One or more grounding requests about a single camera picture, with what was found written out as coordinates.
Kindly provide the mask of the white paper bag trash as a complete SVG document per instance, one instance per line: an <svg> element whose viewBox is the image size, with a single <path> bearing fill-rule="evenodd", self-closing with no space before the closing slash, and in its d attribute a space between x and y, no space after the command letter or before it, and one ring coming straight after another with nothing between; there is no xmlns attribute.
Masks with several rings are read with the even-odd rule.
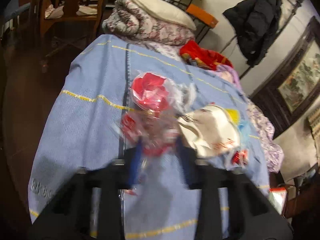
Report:
<svg viewBox="0 0 320 240"><path fill-rule="evenodd" d="M248 164L250 126L238 110L209 104L186 113L177 122L184 142L198 158L222 157L228 170Z"/></svg>

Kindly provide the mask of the clear bag with red trash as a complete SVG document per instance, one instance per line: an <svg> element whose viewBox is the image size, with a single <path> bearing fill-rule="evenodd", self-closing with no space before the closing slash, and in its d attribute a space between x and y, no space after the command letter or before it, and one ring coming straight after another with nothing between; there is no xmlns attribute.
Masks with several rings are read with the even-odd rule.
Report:
<svg viewBox="0 0 320 240"><path fill-rule="evenodd" d="M129 87L130 108L113 124L129 146L143 140L143 153L159 156L179 135L177 119L196 99L194 83L176 83L153 72L137 72Z"/></svg>

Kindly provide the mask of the purple floral quilt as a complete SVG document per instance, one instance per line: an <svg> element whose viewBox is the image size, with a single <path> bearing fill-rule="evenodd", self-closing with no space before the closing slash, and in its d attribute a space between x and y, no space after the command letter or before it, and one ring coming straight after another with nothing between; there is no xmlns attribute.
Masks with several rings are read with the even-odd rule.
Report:
<svg viewBox="0 0 320 240"><path fill-rule="evenodd" d="M270 120L264 116L262 110L258 106L249 99L247 99L247 102L246 112L250 122L253 124L259 135L260 143L266 158L267 169L269 172L278 173L284 159L284 152L273 140L275 128Z"/></svg>

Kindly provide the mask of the lilac garment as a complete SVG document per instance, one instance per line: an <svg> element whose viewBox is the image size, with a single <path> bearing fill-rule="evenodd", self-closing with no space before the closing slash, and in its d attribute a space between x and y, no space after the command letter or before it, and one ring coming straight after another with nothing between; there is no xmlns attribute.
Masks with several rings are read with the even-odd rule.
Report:
<svg viewBox="0 0 320 240"><path fill-rule="evenodd" d="M225 65L225 64L218 64L216 69L213 70L209 66L206 66L208 72L212 73L213 75L228 81L229 83L233 84L238 90L242 91L242 86L240 83L240 78L233 69L233 67Z"/></svg>

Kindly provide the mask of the red patterned cloth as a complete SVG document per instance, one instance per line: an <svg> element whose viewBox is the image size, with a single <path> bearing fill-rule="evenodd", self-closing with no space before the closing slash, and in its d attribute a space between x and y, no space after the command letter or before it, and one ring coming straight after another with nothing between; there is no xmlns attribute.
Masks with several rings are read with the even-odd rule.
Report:
<svg viewBox="0 0 320 240"><path fill-rule="evenodd" d="M222 54L201 48L195 41L189 40L180 48L180 57L188 64L216 71L219 65L233 68L231 61Z"/></svg>

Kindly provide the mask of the dark framed landscape painting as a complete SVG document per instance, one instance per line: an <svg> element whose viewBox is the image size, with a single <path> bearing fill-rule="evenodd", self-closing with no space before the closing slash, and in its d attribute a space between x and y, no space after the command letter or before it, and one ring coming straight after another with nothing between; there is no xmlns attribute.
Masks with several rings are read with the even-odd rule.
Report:
<svg viewBox="0 0 320 240"><path fill-rule="evenodd" d="M294 48L250 99L275 128L292 126L319 96L319 20L310 18Z"/></svg>

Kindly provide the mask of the orange box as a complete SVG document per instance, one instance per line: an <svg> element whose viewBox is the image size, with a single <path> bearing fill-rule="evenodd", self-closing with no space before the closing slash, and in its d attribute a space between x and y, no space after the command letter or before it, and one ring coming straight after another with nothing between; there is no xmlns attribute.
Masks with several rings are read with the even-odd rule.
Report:
<svg viewBox="0 0 320 240"><path fill-rule="evenodd" d="M210 26L211 28L215 28L219 22L213 15L209 14L208 12L194 4L189 5L189 7L187 7L186 9L186 12L202 21L206 25Z"/></svg>

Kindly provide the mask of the white pillow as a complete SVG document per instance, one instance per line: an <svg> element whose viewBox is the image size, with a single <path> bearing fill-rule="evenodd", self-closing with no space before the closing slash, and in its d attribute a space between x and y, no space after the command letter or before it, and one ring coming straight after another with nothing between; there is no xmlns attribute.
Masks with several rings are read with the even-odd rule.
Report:
<svg viewBox="0 0 320 240"><path fill-rule="evenodd" d="M196 30L196 25L191 17L180 8L163 0L131 0L149 15L159 20L178 24Z"/></svg>

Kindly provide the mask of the red floral folded quilt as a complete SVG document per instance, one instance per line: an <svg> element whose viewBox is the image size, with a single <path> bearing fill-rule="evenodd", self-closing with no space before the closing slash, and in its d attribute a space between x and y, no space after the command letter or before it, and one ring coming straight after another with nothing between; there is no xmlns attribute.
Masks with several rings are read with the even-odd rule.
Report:
<svg viewBox="0 0 320 240"><path fill-rule="evenodd" d="M105 33L131 40L171 46L182 46L195 38L189 28L154 18L131 0L116 0L111 15L102 22L102 28Z"/></svg>

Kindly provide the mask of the black hanging jacket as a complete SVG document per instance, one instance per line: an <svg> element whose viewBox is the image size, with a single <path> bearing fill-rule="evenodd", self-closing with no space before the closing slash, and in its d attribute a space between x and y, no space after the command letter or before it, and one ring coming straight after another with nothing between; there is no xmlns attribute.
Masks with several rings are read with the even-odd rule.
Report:
<svg viewBox="0 0 320 240"><path fill-rule="evenodd" d="M244 0L223 12L249 66L258 65L275 41L281 5L282 0Z"/></svg>

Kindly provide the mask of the wooden chair by bed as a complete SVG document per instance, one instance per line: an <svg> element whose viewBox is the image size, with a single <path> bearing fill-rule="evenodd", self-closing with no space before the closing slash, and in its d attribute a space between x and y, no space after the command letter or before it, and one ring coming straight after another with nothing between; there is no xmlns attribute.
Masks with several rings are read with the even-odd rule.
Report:
<svg viewBox="0 0 320 240"><path fill-rule="evenodd" d="M46 45L45 35L56 23L87 22L88 26L92 27L86 36L80 36L71 42L56 38L55 40L62 44L52 51L44 51L43 57L48 59L66 46L75 46L76 42L83 39L86 39L86 44L90 44L97 34L106 2L107 0L98 0L97 5L90 7L89 5L81 5L81 0L42 0L39 18L41 46Z"/></svg>

